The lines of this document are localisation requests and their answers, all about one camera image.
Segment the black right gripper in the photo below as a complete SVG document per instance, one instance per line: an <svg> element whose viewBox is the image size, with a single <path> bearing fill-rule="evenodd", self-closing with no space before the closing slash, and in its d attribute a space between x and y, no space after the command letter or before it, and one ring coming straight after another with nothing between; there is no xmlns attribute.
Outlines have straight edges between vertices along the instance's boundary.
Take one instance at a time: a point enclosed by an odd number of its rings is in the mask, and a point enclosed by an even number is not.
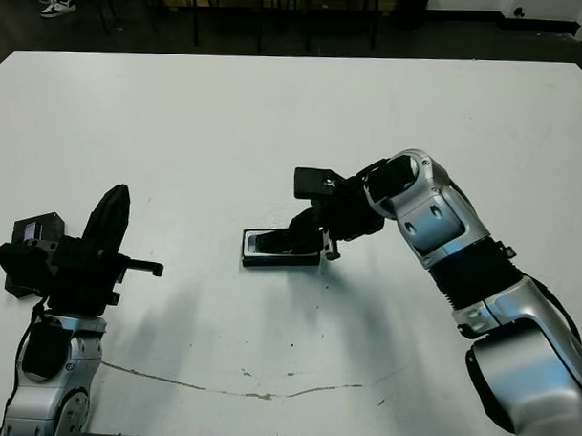
<svg viewBox="0 0 582 436"><path fill-rule="evenodd" d="M309 254L321 249L328 260L340 257L338 242L380 231L384 218L374 211L365 195L359 175L344 179L337 174L322 174L322 190L284 229L266 232L272 253Z"/></svg>

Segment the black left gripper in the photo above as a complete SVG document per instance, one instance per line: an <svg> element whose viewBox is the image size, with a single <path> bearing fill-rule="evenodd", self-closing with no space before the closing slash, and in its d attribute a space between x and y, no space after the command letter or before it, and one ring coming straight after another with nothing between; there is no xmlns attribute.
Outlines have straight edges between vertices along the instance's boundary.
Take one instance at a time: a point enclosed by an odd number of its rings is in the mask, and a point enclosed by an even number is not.
<svg viewBox="0 0 582 436"><path fill-rule="evenodd" d="M48 295L51 310L60 315L99 317L108 305L118 304L120 294L114 288L126 271L162 276L162 263L119 253L129 215L128 186L116 185L104 193L90 214L82 238L61 238L52 257L55 274Z"/></svg>

